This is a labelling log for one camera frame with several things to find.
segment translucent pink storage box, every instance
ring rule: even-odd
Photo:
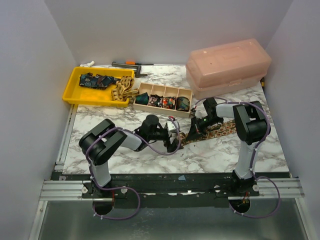
[[[271,58],[255,39],[192,51],[186,79],[196,99],[253,87],[267,74]]]

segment white wall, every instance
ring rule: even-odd
[[[267,52],[266,98],[320,237],[320,1],[294,0]]]
[[[292,0],[44,0],[77,63],[183,64],[249,38],[267,47]]]
[[[26,240],[54,166],[75,60],[43,0],[0,7],[0,239]]]

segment wooden compartment organizer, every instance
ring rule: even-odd
[[[148,93],[149,97],[150,95],[159,95],[163,97],[186,97],[190,100],[192,100],[192,90],[191,89],[184,89],[184,88],[178,88],[173,86],[163,86],[163,85],[155,85],[150,83],[140,83],[139,86],[139,94]],[[133,108],[135,110],[141,110],[145,112],[151,112],[156,114],[164,114],[168,116],[175,116],[175,117],[183,117],[188,118],[190,115],[190,109],[189,111],[178,111],[177,108],[177,100],[175,101],[175,109],[167,109],[163,107],[157,107],[157,106],[149,106],[149,105],[143,105],[138,104],[136,101],[133,103]]]

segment marble table top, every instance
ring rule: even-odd
[[[186,81],[186,68],[183,65],[155,65],[143,66],[143,73],[147,77],[135,78],[135,85],[140,82],[167,85],[189,89]],[[266,111],[271,133],[262,144],[255,166],[256,172],[289,172],[278,134],[267,101],[258,83],[256,86],[240,91],[224,94],[223,97],[232,102],[260,101]],[[205,116],[201,105],[199,114]],[[104,119],[112,120],[117,127],[134,130],[149,115],[149,112],[134,110],[132,104],[126,108],[79,105],[75,116],[70,143],[67,150],[63,174],[89,174],[87,160],[78,146],[80,138]],[[164,126],[168,116],[157,114]],[[190,118],[177,118],[181,130],[189,132]],[[162,142],[153,144],[158,150],[165,152]],[[188,144],[174,155],[164,156],[145,148],[141,152],[134,152],[120,147],[109,159],[111,174],[171,174],[171,173],[230,173],[235,168],[240,150],[240,139],[237,134],[230,134],[210,140]]]

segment table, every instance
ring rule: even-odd
[[[184,65],[143,66],[142,72],[148,76],[135,78],[135,85],[140,82],[190,88],[186,81]],[[220,97],[232,102],[260,101],[266,111],[271,125],[271,133],[262,144],[255,166],[256,172],[288,172],[288,166],[278,138],[270,110],[258,83],[256,86],[224,94]],[[204,108],[198,107],[200,114]],[[63,166],[63,174],[89,174],[87,160],[78,146],[80,138],[104,119],[112,120],[117,127],[134,130],[149,115],[149,112],[134,110],[132,104],[126,108],[79,105],[74,119],[73,129]],[[157,114],[164,126],[168,116]],[[181,130],[189,132],[190,119],[178,117]],[[166,149],[162,142],[153,144],[163,152]],[[174,174],[174,173],[230,173],[235,168],[240,150],[237,134],[222,136],[210,140],[188,144],[174,155],[163,156],[145,148],[134,152],[120,147],[109,159],[111,174]]]

